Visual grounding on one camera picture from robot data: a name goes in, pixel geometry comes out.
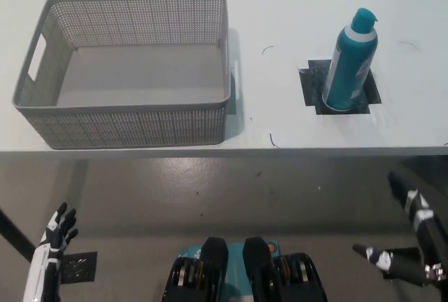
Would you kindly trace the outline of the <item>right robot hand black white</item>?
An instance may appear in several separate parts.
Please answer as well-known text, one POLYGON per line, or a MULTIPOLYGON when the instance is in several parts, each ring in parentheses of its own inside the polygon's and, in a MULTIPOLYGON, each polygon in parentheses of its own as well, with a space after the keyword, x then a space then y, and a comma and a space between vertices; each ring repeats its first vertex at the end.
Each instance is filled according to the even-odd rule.
POLYGON ((399 251, 354 244, 352 249, 383 274, 439 289, 447 285, 447 234, 435 210, 420 190, 395 172, 388 174, 391 193, 407 215, 415 233, 423 261, 411 260, 399 251))

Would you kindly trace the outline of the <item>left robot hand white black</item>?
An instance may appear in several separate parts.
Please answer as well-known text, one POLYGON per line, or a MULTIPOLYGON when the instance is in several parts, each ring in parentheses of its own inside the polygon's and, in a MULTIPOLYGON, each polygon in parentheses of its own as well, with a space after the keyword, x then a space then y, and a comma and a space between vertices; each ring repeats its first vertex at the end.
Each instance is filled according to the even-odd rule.
POLYGON ((68 210, 67 203, 62 203, 33 253, 23 302, 60 300, 61 263, 69 243, 78 235, 75 224, 76 210, 68 210))

